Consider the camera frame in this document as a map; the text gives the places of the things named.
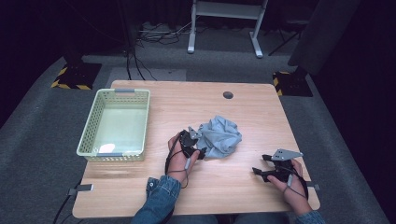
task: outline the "gray carpet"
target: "gray carpet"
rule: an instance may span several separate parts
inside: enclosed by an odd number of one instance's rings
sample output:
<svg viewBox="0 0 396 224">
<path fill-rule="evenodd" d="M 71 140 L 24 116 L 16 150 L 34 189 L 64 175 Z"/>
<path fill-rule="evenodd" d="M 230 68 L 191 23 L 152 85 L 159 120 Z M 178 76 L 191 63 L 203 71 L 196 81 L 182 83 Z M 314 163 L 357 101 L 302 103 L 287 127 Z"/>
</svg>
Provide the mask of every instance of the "gray carpet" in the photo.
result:
<svg viewBox="0 0 396 224">
<path fill-rule="evenodd" d="M 130 68 L 131 80 L 160 80 L 160 81 L 186 81 L 186 70 L 184 69 L 139 69 Z M 125 67 L 115 67 L 111 70 L 106 88 L 111 87 L 114 80 L 128 80 L 128 71 Z"/>
<path fill-rule="evenodd" d="M 173 45 L 142 43 L 136 56 L 154 76 L 178 71 L 187 81 L 272 83 L 274 71 L 294 70 L 287 66 L 293 42 L 272 57 L 257 59 L 247 34 L 248 30 L 206 30 L 197 36 L 194 54 L 187 54 L 188 36 L 183 35 Z M 259 42 L 265 54 L 276 47 L 279 36 L 260 35 Z M 122 72 L 126 59 L 120 55 L 91 55 L 83 60 L 103 65 L 93 91 L 51 89 L 65 63 L 60 59 L 36 81 L 0 130 L 1 223 L 50 223 L 67 190 L 81 179 L 86 161 L 76 149 L 95 92 L 119 78 L 113 77 L 116 74 L 127 79 L 126 70 Z M 138 78 L 134 68 L 131 64 L 132 75 Z M 309 173 L 321 186 L 319 212 L 328 223 L 388 223 L 315 85 L 307 80 L 313 97 L 280 100 Z M 80 221 L 67 217 L 72 207 L 70 201 L 59 223 L 64 218 L 64 223 Z M 129 221 L 127 217 L 81 223 Z"/>
</svg>

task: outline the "metal stand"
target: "metal stand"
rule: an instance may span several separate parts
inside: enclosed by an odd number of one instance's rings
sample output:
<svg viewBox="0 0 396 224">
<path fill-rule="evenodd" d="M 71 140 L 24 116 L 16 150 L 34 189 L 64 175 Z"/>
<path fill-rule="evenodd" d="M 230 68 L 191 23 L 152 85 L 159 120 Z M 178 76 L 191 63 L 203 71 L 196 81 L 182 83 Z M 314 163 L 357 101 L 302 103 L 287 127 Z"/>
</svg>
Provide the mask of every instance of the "metal stand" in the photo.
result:
<svg viewBox="0 0 396 224">
<path fill-rule="evenodd" d="M 263 0 L 261 6 L 237 5 L 228 3 L 200 2 L 193 0 L 191 10 L 191 31 L 188 53 L 194 53 L 195 50 L 195 21 L 196 16 L 213 16 L 227 17 L 237 19 L 257 20 L 254 32 L 249 32 L 251 43 L 258 58 L 262 58 L 262 49 L 257 41 L 257 34 L 262 25 L 262 17 L 267 6 L 268 0 Z"/>
</svg>

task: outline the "hand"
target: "hand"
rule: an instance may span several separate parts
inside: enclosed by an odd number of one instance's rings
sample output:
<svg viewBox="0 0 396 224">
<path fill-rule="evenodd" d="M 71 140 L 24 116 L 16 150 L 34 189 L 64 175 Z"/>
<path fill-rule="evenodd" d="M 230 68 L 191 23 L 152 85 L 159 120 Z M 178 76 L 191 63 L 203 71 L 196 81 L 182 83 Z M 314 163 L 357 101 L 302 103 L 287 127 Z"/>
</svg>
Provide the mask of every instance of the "hand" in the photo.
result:
<svg viewBox="0 0 396 224">
<path fill-rule="evenodd" d="M 303 176 L 303 166 L 296 160 L 291 160 L 291 164 L 293 165 L 294 169 L 297 171 L 297 174 L 299 176 Z M 283 197 L 286 203 L 290 204 L 290 206 L 293 208 L 297 216 L 312 211 L 312 208 L 309 205 L 308 200 L 303 196 L 305 195 L 304 187 L 296 175 L 293 175 L 290 189 L 288 188 L 288 185 L 286 183 L 281 182 L 272 175 L 268 175 L 267 178 L 269 181 L 271 181 L 272 184 L 276 186 L 277 189 L 283 191 Z"/>
<path fill-rule="evenodd" d="M 172 137 L 168 141 L 168 147 L 169 150 L 171 150 L 172 145 L 176 142 L 175 148 L 173 149 L 172 152 L 172 159 L 169 162 L 169 167 L 168 167 L 168 173 L 167 175 L 173 177 L 174 179 L 178 180 L 178 182 L 183 183 L 183 181 L 187 178 L 187 175 L 190 173 L 192 166 L 195 164 L 196 160 L 198 159 L 199 156 L 199 151 L 196 150 L 194 153 L 191 155 L 191 161 L 189 168 L 185 170 L 185 166 L 187 163 L 187 158 L 184 156 L 182 149 L 181 149 L 181 144 L 177 140 L 177 136 Z"/>
</svg>

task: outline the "gray cloth on table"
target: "gray cloth on table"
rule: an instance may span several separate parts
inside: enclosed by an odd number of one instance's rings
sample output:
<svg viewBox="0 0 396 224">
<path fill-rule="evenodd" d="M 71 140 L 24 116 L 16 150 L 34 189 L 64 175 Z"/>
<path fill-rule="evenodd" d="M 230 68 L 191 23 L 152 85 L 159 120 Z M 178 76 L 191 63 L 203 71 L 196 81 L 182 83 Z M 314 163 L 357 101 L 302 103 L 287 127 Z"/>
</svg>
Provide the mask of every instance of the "gray cloth on table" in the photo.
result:
<svg viewBox="0 0 396 224">
<path fill-rule="evenodd" d="M 202 135 L 196 146 L 206 147 L 206 158 L 224 158 L 235 152 L 236 145 L 242 141 L 237 126 L 222 116 L 215 116 L 208 123 L 201 124 L 198 133 Z"/>
</svg>

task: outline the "basket handle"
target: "basket handle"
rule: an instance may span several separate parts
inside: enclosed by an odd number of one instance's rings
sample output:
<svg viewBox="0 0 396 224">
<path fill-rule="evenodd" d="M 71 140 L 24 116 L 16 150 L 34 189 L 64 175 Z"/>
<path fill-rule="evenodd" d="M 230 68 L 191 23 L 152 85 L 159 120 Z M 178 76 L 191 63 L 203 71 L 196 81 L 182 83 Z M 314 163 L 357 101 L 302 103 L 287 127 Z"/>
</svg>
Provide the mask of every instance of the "basket handle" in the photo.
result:
<svg viewBox="0 0 396 224">
<path fill-rule="evenodd" d="M 134 92 L 134 89 L 115 89 L 115 93 Z"/>
</svg>

